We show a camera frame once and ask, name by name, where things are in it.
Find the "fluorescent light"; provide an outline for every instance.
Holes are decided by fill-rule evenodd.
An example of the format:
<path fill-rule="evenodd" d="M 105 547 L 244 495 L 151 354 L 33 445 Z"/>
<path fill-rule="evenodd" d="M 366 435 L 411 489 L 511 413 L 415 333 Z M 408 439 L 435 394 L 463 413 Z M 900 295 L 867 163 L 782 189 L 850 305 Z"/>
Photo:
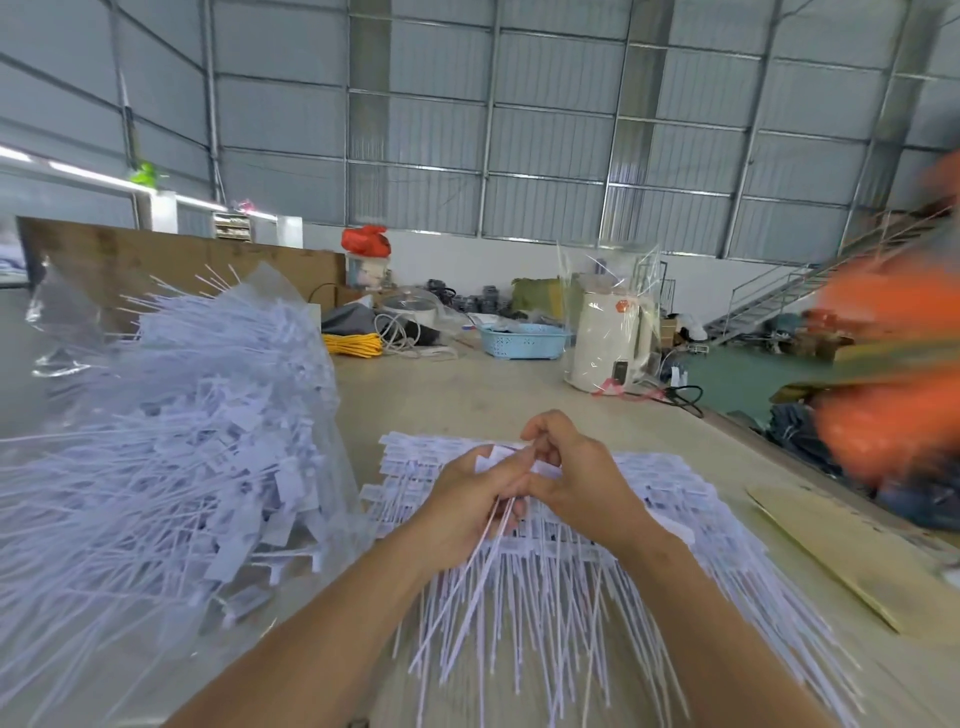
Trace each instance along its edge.
<path fill-rule="evenodd" d="M 249 209 L 244 212 L 245 215 L 250 217 L 259 217 L 261 220 L 270 220 L 271 222 L 276 222 L 276 215 L 271 215 L 269 212 L 260 212 L 255 209 Z"/>
<path fill-rule="evenodd" d="M 198 200 L 195 197 L 187 197 L 186 195 L 177 195 L 177 202 L 184 203 L 185 205 L 190 205 L 192 207 L 202 207 L 203 209 L 212 209 L 214 212 L 227 212 L 227 208 L 223 205 L 217 205 L 216 203 L 209 203 L 206 200 Z"/>
<path fill-rule="evenodd" d="M 129 189 L 134 192 L 146 192 L 153 195 L 156 191 L 150 187 L 144 186 L 143 184 L 137 184 L 136 182 L 130 182 L 129 180 L 121 180 L 119 177 L 111 177 L 110 175 L 102 175 L 98 172 L 91 172 L 88 169 L 81 169 L 80 167 L 74 167 L 72 164 L 63 164 L 58 161 L 49 162 L 50 166 L 56 169 L 58 172 L 64 172 L 68 175 L 74 175 L 76 177 L 83 177 L 86 180 L 94 180 L 95 182 L 102 182 L 103 184 L 109 184 L 112 187 L 120 187 L 121 189 Z"/>
<path fill-rule="evenodd" d="M 33 161 L 34 159 L 30 155 L 25 155 L 23 152 L 17 152 L 15 149 L 10 149 L 8 147 L 0 147 L 0 157 L 5 157 L 7 159 L 16 159 L 17 161 Z"/>

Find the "orange object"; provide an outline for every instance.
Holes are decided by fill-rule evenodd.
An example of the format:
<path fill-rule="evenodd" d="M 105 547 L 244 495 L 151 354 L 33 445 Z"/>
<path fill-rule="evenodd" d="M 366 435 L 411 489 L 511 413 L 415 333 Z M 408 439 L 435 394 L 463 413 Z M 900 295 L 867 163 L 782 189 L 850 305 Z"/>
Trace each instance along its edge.
<path fill-rule="evenodd" d="M 386 228 L 365 225 L 363 228 L 346 228 L 340 236 L 340 245 L 348 253 L 364 257 L 390 257 L 390 241 L 383 233 Z"/>

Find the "metal staircase railing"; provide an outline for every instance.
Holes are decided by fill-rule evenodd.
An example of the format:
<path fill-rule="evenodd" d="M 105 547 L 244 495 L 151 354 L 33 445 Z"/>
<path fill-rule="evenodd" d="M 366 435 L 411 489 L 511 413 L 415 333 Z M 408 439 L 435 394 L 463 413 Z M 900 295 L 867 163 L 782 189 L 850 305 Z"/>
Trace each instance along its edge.
<path fill-rule="evenodd" d="M 881 224 L 846 244 L 834 259 L 810 266 L 779 266 L 735 286 L 730 295 L 727 313 L 707 324 L 707 334 L 714 345 L 745 333 L 773 318 L 801 298 L 815 293 L 828 280 L 829 274 L 851 260 L 871 256 L 877 260 L 898 255 L 925 232 L 936 227 L 942 210 L 916 219 L 911 213 L 895 219 L 890 210 L 881 216 Z"/>

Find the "floor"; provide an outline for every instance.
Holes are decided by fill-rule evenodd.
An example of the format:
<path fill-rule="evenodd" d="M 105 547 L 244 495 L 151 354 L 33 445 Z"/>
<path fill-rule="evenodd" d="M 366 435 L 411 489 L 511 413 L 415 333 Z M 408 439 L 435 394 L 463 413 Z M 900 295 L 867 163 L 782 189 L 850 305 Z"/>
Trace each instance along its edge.
<path fill-rule="evenodd" d="M 701 404 L 722 413 L 746 412 L 761 425 L 769 422 L 769 399 L 781 386 L 822 378 L 831 367 L 820 359 L 729 345 L 691 354 L 684 363 L 689 383 L 704 388 Z"/>

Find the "corrugated metal wall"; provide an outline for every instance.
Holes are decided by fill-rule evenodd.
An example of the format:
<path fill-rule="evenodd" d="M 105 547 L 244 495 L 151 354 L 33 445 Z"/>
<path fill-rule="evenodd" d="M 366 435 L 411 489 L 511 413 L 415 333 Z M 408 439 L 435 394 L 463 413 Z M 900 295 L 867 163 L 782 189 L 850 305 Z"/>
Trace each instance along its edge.
<path fill-rule="evenodd" d="M 0 14 L 0 144 L 113 177 L 146 159 L 161 185 L 210 197 L 199 0 L 0 0 Z M 0 211 L 134 223 L 127 195 L 13 171 Z"/>
<path fill-rule="evenodd" d="M 960 145 L 947 0 L 217 0 L 228 192 L 811 262 Z"/>

